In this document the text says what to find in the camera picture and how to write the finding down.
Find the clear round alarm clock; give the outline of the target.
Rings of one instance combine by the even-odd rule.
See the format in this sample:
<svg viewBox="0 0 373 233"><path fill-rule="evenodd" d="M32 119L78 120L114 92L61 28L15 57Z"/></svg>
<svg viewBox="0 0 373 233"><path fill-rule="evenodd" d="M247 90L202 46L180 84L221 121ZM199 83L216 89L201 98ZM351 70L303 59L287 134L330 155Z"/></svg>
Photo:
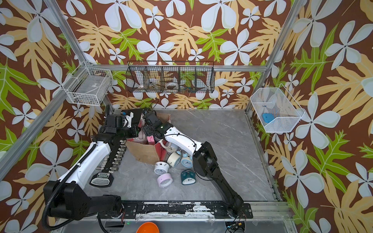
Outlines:
<svg viewBox="0 0 373 233"><path fill-rule="evenodd" d="M171 142L168 142L166 147L167 147L166 151L168 153L174 153L179 149L179 147L177 145L175 145L174 143L171 143Z"/></svg>

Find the burlap red Christmas canvas bag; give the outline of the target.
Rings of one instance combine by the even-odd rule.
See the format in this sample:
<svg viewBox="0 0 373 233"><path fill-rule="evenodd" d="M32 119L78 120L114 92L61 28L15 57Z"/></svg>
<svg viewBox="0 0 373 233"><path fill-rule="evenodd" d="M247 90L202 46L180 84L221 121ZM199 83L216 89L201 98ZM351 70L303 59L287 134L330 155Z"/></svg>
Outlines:
<svg viewBox="0 0 373 233"><path fill-rule="evenodd" d="M141 116L140 122L137 124L140 127L138 137L128 139L125 144L136 160L154 165L156 162L165 160L167 151L160 142L149 144L147 136L142 131L144 125L145 121Z"/></svg>

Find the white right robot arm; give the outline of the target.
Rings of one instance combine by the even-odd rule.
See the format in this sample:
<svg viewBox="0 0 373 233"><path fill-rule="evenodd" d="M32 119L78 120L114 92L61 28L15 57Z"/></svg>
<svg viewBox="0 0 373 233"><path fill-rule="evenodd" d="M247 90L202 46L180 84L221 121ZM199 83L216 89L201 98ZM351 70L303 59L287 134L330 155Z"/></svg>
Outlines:
<svg viewBox="0 0 373 233"><path fill-rule="evenodd" d="M227 206L228 214L237 217L241 213L244 201L223 176L212 145L207 141L196 141L180 132L171 123L162 122L156 111L144 111L142 118L142 128L147 136L171 142L192 156L195 173L207 177L213 183Z"/></svg>

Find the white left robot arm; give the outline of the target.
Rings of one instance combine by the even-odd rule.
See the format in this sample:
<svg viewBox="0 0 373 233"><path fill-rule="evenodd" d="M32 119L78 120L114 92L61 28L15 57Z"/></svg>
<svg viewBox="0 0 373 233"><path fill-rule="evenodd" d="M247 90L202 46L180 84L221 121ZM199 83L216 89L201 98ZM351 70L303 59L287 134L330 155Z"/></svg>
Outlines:
<svg viewBox="0 0 373 233"><path fill-rule="evenodd" d="M88 216L122 215L118 195L88 196L87 184L110 187L127 150L128 139L139 134L141 114L135 110L106 109L105 121L82 157L57 181L44 186L45 208L41 223L44 229L57 230L74 220Z"/></svg>

